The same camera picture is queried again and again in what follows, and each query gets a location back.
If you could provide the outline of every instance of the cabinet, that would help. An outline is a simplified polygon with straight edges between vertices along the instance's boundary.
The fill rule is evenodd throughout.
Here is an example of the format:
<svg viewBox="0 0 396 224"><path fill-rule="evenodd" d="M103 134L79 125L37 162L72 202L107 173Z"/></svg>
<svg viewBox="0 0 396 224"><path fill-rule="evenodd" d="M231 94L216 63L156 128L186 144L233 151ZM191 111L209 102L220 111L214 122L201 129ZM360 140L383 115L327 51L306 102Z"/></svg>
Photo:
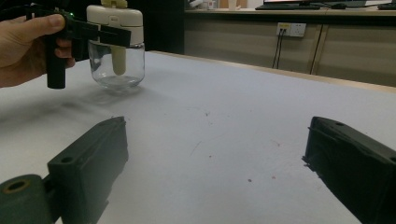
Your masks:
<svg viewBox="0 0 396 224"><path fill-rule="evenodd" d="M200 14L185 16L187 55L271 68L277 23L306 23L304 37L283 37L275 68L396 87L395 11L246 9Z"/></svg>
<svg viewBox="0 0 396 224"><path fill-rule="evenodd" d="M313 75L396 86L396 28L326 25Z"/></svg>

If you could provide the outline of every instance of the power outlet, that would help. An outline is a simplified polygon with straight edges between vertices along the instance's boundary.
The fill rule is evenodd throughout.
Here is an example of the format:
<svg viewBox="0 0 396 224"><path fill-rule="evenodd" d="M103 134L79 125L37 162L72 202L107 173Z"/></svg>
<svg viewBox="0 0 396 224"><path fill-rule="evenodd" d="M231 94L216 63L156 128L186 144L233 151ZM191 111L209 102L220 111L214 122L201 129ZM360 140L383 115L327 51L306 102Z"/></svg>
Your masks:
<svg viewBox="0 0 396 224"><path fill-rule="evenodd" d="M303 37L305 34L306 23L292 23L290 27L290 36Z"/></svg>
<svg viewBox="0 0 396 224"><path fill-rule="evenodd" d="M282 33L280 33L281 29L285 30L285 33L283 33L283 36L290 35L290 27L291 27L291 23L278 22L277 29L276 29L276 35L282 35Z"/></svg>

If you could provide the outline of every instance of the hand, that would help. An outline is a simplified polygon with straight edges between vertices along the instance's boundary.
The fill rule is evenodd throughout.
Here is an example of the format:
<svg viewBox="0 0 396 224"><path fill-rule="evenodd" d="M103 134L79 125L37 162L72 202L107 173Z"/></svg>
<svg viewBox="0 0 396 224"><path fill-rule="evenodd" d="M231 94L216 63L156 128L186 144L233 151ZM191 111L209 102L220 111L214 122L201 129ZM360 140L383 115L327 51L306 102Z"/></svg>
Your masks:
<svg viewBox="0 0 396 224"><path fill-rule="evenodd" d="M0 22L0 88L20 85L46 73L45 44L40 36L52 35L64 28L64 17L50 15L29 21L19 17ZM57 39L55 54L65 58L66 67L76 63L71 41Z"/></svg>

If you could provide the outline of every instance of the hole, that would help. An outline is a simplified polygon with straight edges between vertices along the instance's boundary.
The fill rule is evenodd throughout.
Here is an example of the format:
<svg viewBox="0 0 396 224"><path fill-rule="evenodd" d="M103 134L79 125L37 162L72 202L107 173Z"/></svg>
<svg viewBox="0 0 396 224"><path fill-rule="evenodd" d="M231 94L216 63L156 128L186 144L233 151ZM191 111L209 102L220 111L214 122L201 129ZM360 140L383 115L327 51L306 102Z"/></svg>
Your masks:
<svg viewBox="0 0 396 224"><path fill-rule="evenodd" d="M6 188L4 188L3 192L6 194L15 193L26 189L29 186L28 180L17 180L13 183L10 183Z"/></svg>
<svg viewBox="0 0 396 224"><path fill-rule="evenodd" d="M61 160L61 162L63 162L63 163L68 163L68 162L70 162L70 161L72 161L73 160L73 158L71 158L71 157L65 157L65 158L63 158L62 160Z"/></svg>

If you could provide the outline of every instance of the finger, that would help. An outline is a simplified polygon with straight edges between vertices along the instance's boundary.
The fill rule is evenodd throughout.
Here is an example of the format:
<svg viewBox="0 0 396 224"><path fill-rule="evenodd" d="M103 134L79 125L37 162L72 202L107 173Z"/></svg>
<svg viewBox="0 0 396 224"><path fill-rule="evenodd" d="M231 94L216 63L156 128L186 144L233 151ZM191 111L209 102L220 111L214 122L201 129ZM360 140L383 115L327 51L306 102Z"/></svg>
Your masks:
<svg viewBox="0 0 396 224"><path fill-rule="evenodd" d="M57 48L55 50L55 55L58 58L72 58L72 49L71 48Z"/></svg>
<svg viewBox="0 0 396 224"><path fill-rule="evenodd" d="M29 43L42 35L55 34L63 28L64 17L60 14L54 14L16 23L12 26L12 33L21 43Z"/></svg>
<svg viewBox="0 0 396 224"><path fill-rule="evenodd" d="M67 40L67 39L57 38L56 39L56 44L59 47L62 47L62 48L70 48L70 47L72 47L72 41L71 40Z"/></svg>

